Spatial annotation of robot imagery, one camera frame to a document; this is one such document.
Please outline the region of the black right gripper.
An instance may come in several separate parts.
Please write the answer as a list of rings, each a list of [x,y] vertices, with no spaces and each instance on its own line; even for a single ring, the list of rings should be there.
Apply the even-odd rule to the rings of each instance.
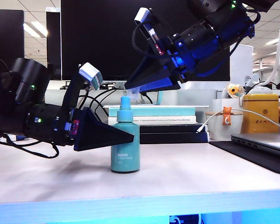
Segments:
[[[126,89],[140,92],[180,89],[180,82],[221,81],[222,41],[216,28],[202,20],[181,33],[165,29],[163,51],[175,55],[165,60],[145,57],[125,83]]]

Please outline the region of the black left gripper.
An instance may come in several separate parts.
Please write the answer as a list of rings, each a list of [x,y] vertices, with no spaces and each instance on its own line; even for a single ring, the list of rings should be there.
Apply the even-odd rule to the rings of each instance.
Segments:
[[[74,145],[75,151],[130,143],[134,139],[132,134],[97,120],[88,107],[81,111],[51,104],[30,107],[25,136],[59,146]]]

